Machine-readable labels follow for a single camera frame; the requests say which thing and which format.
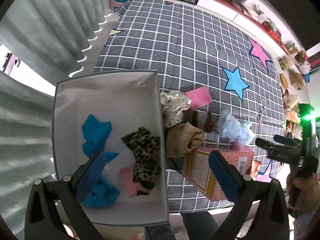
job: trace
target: pink paper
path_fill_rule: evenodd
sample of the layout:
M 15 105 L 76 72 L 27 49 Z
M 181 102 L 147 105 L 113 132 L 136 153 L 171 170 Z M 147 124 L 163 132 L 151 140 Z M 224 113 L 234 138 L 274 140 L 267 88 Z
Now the pink paper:
M 205 106 L 212 102 L 212 98 L 207 87 L 200 87 L 186 93 L 186 96 L 191 100 L 191 110 L 196 110 L 201 106 Z
M 139 182 L 133 182 L 133 166 L 121 169 L 119 176 L 127 189 L 129 197 L 135 197 L 138 190 L 150 192 L 150 190 L 144 188 Z

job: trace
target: blue gripper pad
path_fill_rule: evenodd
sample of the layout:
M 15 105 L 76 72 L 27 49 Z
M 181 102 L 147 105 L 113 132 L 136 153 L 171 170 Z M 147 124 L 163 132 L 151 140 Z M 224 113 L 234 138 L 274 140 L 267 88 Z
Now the blue gripper pad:
M 88 198 L 93 185 L 106 166 L 106 161 L 105 154 L 101 152 L 99 156 L 92 162 L 87 172 L 82 176 L 76 189 L 77 203 L 81 203 Z
M 216 177 L 227 199 L 231 202 L 237 203 L 239 199 L 240 185 L 238 185 L 233 179 L 233 174 L 236 173 L 234 171 L 232 171 L 233 174 L 230 173 L 230 170 L 233 169 L 231 166 L 236 170 L 233 165 L 227 163 L 219 151 L 215 150 L 210 153 L 209 167 L 212 173 Z

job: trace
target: barcode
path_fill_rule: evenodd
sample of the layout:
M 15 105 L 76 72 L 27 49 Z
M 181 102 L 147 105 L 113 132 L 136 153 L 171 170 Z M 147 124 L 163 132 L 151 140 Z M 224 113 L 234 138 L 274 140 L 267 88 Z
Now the barcode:
M 240 162 L 240 165 L 239 165 L 239 172 L 241 175 L 243 175 L 243 171 L 244 171 L 244 168 L 245 168 L 245 162 Z

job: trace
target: blue star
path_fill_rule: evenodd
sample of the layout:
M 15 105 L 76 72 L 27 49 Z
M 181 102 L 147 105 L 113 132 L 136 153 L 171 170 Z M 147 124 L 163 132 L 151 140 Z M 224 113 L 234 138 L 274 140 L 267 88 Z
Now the blue star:
M 246 82 L 241 79 L 239 67 L 237 67 L 233 72 L 227 70 L 226 68 L 222 68 L 225 74 L 227 75 L 228 82 L 224 90 L 226 91 L 234 91 L 237 93 L 238 97 L 243 100 L 243 90 L 250 87 Z

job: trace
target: checkered bedspread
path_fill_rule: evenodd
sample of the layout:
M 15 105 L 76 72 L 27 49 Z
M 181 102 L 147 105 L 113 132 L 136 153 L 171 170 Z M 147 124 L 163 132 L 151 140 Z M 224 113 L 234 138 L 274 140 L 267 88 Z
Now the checkered bedspread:
M 102 48 L 94 72 L 113 69 L 156 69 L 161 91 L 183 92 L 208 86 L 210 110 L 218 119 L 222 109 L 236 118 L 252 122 L 257 137 L 273 141 L 283 134 L 281 90 L 275 66 L 251 55 L 247 36 L 233 25 L 192 7 L 163 0 L 130 0 L 117 9 L 121 16 L 113 35 Z M 234 91 L 224 90 L 228 78 L 222 68 L 239 67 L 241 79 L 249 86 L 243 100 Z M 229 148 L 228 139 L 208 133 L 205 147 Z M 265 171 L 267 153 L 249 147 Z M 271 176 L 279 163 L 273 161 Z M 168 201 L 171 213 L 212 210 L 233 205 L 229 201 L 211 202 L 178 172 L 167 170 Z

